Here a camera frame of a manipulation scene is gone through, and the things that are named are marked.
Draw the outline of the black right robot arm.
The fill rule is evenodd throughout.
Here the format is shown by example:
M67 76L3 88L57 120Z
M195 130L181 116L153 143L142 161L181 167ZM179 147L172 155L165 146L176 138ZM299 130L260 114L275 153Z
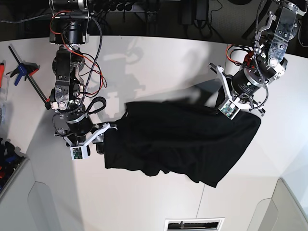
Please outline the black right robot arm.
M116 126L93 123L91 115L105 109L107 102L99 92L88 92L93 73L100 75L99 88L106 87L97 51L95 56L83 53L80 46L88 42L90 22L99 25L95 18L94 0L51 0L50 43L59 49L52 63L55 86L51 90L50 107L54 118L66 123L66 128L55 129L55 136L65 140L73 160L90 156L90 144L98 154L104 153L104 133Z

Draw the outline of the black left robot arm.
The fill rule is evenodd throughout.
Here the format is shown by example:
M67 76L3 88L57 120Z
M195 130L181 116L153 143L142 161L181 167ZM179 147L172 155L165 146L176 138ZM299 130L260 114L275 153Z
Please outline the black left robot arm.
M266 25L259 27L256 18L252 48L230 45L227 59L239 67L235 75L227 75L220 65L209 64L217 74L222 86L216 108L228 119L233 119L241 110L258 110L262 115L264 102L256 102L254 94L260 88L268 89L273 81L284 75L287 66L285 53L298 31L297 17L307 12L306 0L278 0L276 12L268 12Z

